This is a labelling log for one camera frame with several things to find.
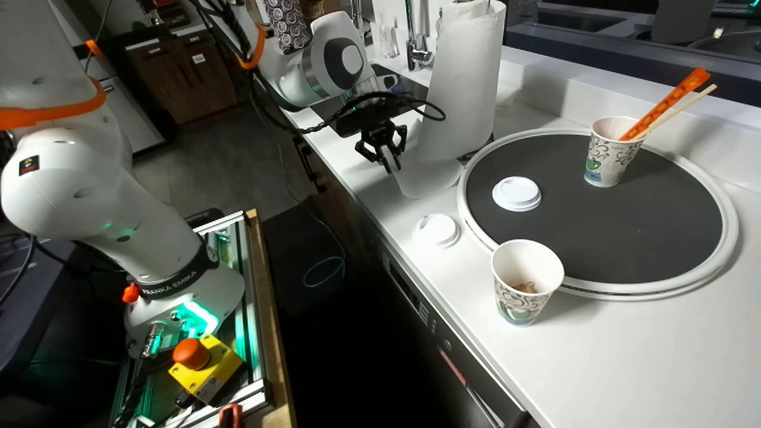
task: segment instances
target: paper cup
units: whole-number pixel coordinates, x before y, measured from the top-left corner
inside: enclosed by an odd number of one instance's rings
[[[541,243],[507,240],[493,252],[496,306],[515,325],[534,322],[564,286],[564,262]]]
[[[638,123],[632,116],[607,116],[592,123],[589,150],[584,160],[584,180],[594,188],[614,188],[623,170],[638,157],[640,139],[620,139]]]

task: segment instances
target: white countertop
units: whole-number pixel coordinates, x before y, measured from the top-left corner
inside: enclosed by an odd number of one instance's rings
[[[408,73],[426,82],[426,72]],[[495,133],[588,128],[598,113],[641,116],[669,85],[504,47]],[[312,110],[294,123],[318,123]],[[414,224],[457,217],[457,188],[407,200],[380,163],[330,128],[307,143],[378,224],[387,249],[532,414],[556,428],[761,426],[761,111],[704,99],[648,138],[709,170],[739,214],[739,252],[704,287],[652,301],[556,294],[534,325],[507,322],[495,306],[484,246],[466,232],[446,249],[419,246]]]

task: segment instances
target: orange stirrer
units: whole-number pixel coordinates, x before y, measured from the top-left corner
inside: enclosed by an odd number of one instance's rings
[[[678,82],[657,106],[652,106],[630,130],[623,133],[620,139],[630,139],[645,133],[665,110],[680,101],[686,92],[697,89],[711,78],[711,73],[702,67],[693,67],[683,82]]]

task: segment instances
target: white lid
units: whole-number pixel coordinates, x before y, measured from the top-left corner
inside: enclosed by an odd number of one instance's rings
[[[507,176],[493,188],[493,200],[507,211],[529,211],[540,206],[540,185],[525,176]]]
[[[426,214],[414,226],[414,240],[432,246],[449,246],[458,240],[458,226],[446,214]]]

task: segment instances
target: yellow object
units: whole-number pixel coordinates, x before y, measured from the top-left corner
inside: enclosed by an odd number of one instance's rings
[[[239,368],[239,356],[214,336],[201,336],[200,344],[211,355],[200,368],[185,363],[174,363],[169,375],[177,380],[200,401],[211,401],[217,391],[233,378]]]

